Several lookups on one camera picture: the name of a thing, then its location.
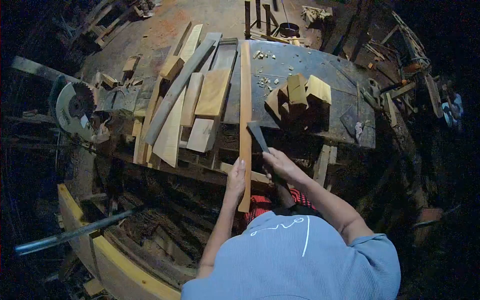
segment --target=workshop floor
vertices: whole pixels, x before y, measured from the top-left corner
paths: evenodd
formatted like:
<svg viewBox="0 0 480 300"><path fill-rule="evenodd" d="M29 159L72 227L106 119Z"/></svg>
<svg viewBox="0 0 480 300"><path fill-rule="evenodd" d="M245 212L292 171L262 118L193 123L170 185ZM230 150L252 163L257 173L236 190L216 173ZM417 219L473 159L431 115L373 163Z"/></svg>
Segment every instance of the workshop floor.
<svg viewBox="0 0 480 300"><path fill-rule="evenodd" d="M132 22L118 34L103 50L87 57L84 66L78 75L82 75L87 82L94 80L96 72L106 73L113 78L121 79L122 68L129 56L140 55L139 65L135 76L153 76L157 74L161 60L153 59L158 49L168 47L175 39L178 30L189 20L192 25L203 24L200 39L207 32L221 32L223 37L244 39L245 10L242 1L237 0L162 0L162 5L155 7L155 16L149 19L140 19ZM279 23L286 22L281 2L279 10L271 11ZM300 14L302 5L325 5L337 7L340 14L354 8L353 5L344 6L335 1L313 0L285 0L285 11L288 21L300 26L300 34L305 36L304 21ZM251 20L254 20L255 2L251 3Z"/></svg>

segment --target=wooden post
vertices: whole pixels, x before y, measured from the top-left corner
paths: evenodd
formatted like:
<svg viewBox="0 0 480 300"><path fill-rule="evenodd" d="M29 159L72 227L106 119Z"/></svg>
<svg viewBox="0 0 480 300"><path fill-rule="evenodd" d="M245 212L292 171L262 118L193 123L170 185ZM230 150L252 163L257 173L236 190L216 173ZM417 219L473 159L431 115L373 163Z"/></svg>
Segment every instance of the wooden post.
<svg viewBox="0 0 480 300"><path fill-rule="evenodd" d="M255 0L255 9L257 11L257 28L262 28L262 15L260 12L260 0Z"/></svg>
<svg viewBox="0 0 480 300"><path fill-rule="evenodd" d="M264 8L267 22L267 35L270 36L272 34L272 30L270 28L270 4L264 4Z"/></svg>
<svg viewBox="0 0 480 300"><path fill-rule="evenodd" d="M245 1L245 39L250 38L250 0Z"/></svg>

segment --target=workbench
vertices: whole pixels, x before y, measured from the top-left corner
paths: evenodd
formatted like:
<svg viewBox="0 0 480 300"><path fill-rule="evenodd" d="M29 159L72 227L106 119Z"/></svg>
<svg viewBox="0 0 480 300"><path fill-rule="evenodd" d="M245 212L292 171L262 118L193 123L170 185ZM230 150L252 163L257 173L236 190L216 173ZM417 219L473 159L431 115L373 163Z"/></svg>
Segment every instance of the workbench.
<svg viewBox="0 0 480 300"><path fill-rule="evenodd" d="M368 86L368 77L364 75L363 70L355 67L348 60L314 49L277 42L254 40L248 40L248 42L250 43L250 54L252 56L258 50L271 53L268 58L251 60L253 121L259 121L262 127L272 130L280 129L273 117L265 110L265 94L270 91L267 87L259 86L258 81L261 77L269 78L271 80L270 86L275 89L287 79L289 73L302 73L305 78L314 75L331 87L332 105L330 106L329 128L328 131L310 128L305 133L323 137L333 142L358 145L339 119L350 106L353 106L354 113L357 114L358 107L360 121L363 123L368 121L363 128L360 146L370 149L375 148L375 114L372 107L363 98L357 101L356 86L332 64L343 68L353 80L358 81L362 86ZM241 43L238 46L238 56L230 80L231 87L222 119L224 124L239 125L240 122L240 46Z"/></svg>

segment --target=black bucket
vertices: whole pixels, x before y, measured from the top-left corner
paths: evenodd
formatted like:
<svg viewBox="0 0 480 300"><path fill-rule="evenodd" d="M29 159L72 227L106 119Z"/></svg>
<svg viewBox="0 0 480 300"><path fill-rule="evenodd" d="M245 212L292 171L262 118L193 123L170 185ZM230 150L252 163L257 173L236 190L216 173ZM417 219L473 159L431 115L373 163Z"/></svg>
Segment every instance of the black bucket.
<svg viewBox="0 0 480 300"><path fill-rule="evenodd" d="M293 23L282 23L280 24L280 28L278 29L278 32L285 36L285 37L300 37L299 33L300 27L298 25L293 24Z"/></svg>

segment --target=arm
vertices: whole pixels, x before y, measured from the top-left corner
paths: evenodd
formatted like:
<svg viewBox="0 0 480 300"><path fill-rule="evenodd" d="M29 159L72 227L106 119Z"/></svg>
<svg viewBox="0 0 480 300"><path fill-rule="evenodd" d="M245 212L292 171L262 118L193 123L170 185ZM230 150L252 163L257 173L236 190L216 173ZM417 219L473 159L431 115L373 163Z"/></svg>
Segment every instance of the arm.
<svg viewBox="0 0 480 300"><path fill-rule="evenodd" d="M263 156L273 167L274 172L306 194L325 220L340 233L346 244L351 244L357 237L373 234L350 204L308 177L283 152L274 148L269 149L271 154L263 152Z"/></svg>
<svg viewBox="0 0 480 300"><path fill-rule="evenodd" d="M231 236L235 209L243 196L244 190L245 162L243 160L240 162L240 160L237 159L228 174L227 190L223 197L220 215L205 246L204 253L200 260L197 278L205 278L212 273L218 250Z"/></svg>

